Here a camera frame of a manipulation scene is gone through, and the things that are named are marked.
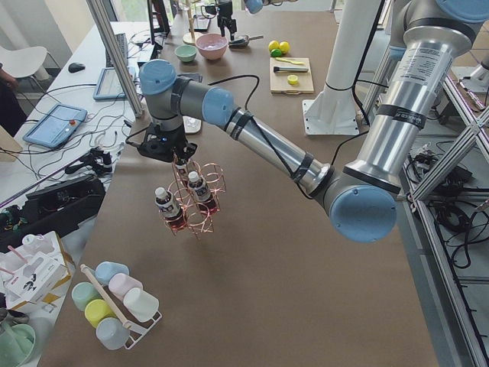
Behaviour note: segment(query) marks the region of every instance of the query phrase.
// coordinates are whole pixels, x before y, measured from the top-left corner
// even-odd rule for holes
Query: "black mouse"
[[[85,65],[83,65],[82,63],[71,63],[68,66],[68,71],[70,73],[77,73],[77,72],[79,72],[80,70],[83,70],[83,69],[85,69]]]

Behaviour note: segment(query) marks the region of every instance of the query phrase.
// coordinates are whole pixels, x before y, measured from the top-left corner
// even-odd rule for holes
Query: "white desk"
[[[143,36],[145,34],[149,34],[149,31],[146,31],[148,30],[148,24],[144,22],[114,23],[113,28],[115,33],[125,32],[128,40],[130,40],[132,35],[136,33],[138,33],[138,37],[141,35],[142,38],[144,38]],[[137,50],[138,48],[136,46],[132,47],[129,45],[129,56],[136,54]],[[137,69],[136,60],[137,57],[129,59],[129,64]],[[83,63],[86,65],[86,68],[78,73],[71,74],[68,71],[68,66],[72,62]],[[77,84],[95,84],[99,79],[99,74],[103,67],[105,67],[105,48],[99,36],[98,30],[94,26],[86,35],[85,39],[72,55],[66,66],[60,71],[60,74],[57,76],[56,80],[54,80],[49,90]],[[101,145],[114,146],[115,148],[120,146],[120,143],[125,140],[125,136],[130,131],[130,128],[124,124],[124,119],[133,121],[134,113],[132,112],[127,100],[118,100],[115,102],[96,102],[92,97],[93,90],[94,86],[78,86],[69,89],[61,89],[50,93],[62,103],[86,109],[89,113],[89,118],[93,115],[96,116],[89,119],[89,121],[82,123],[66,145],[59,151],[32,155],[31,162],[29,161],[29,156],[26,154],[20,154],[18,158],[27,166],[32,167],[35,171],[42,168],[45,164],[53,162],[40,172],[41,174],[49,174],[50,172],[55,171],[57,168],[62,167],[69,161],[81,156],[90,148],[94,148],[94,141],[96,137],[98,137],[103,131],[105,131],[105,136],[100,135],[98,138]],[[29,115],[28,119],[40,119],[43,116],[42,112],[48,112],[56,103],[57,101],[50,96],[43,97],[36,106],[37,110],[34,110]],[[30,148],[31,151],[49,151],[47,148],[43,148],[38,145],[30,145],[22,140],[24,134],[31,127],[32,124],[27,123],[23,125],[16,134],[15,140],[25,151],[27,151],[28,148]],[[82,137],[82,135],[87,132],[93,133]],[[78,175],[79,173],[74,175],[58,174],[56,175],[56,178],[62,178],[65,180],[77,177]],[[27,187],[36,181],[37,179],[33,172],[28,170],[19,161],[15,161],[13,163],[0,162],[0,182],[2,183],[0,200],[9,198],[22,188]],[[47,180],[44,181],[40,187],[49,186],[51,184],[53,184],[53,182]],[[9,203],[7,206],[15,204],[22,206],[25,200],[25,196],[21,196],[12,203]],[[94,219],[89,219],[80,226],[79,230],[63,237],[63,244],[66,246],[68,252],[73,256],[76,263],[78,263],[81,257],[84,245],[90,232],[92,231],[94,222]],[[64,297],[57,300],[55,303],[57,307],[54,308],[51,313],[48,313],[45,310],[37,310],[36,312],[30,314],[31,321],[29,324],[36,330],[37,347],[30,362],[27,363],[26,366],[37,365],[40,358],[40,352],[49,338],[63,301]]]

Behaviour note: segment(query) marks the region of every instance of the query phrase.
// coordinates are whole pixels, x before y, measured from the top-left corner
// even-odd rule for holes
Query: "blue tablet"
[[[85,121],[87,111],[80,107],[56,104],[24,135],[24,141],[55,148],[66,142],[79,124]]]
[[[134,67],[128,67],[129,75],[134,80],[136,70]],[[99,76],[99,81],[93,92],[93,99],[95,101],[110,101],[114,99],[125,98],[124,90],[115,69],[113,67],[105,67]]]

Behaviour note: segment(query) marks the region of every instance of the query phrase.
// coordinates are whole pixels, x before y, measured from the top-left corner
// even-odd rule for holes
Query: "white chair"
[[[34,74],[42,67],[47,55],[61,69],[58,62],[56,62],[46,47],[36,46],[10,51],[0,46],[0,63],[3,63],[2,69],[16,79],[31,78],[43,93],[46,91],[39,84]]]

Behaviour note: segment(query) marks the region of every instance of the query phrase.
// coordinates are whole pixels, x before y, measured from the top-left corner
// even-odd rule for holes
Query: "person's hand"
[[[2,78],[7,84],[8,88],[16,90],[18,88],[18,80],[12,75],[6,73],[4,70],[0,70],[0,78]]]

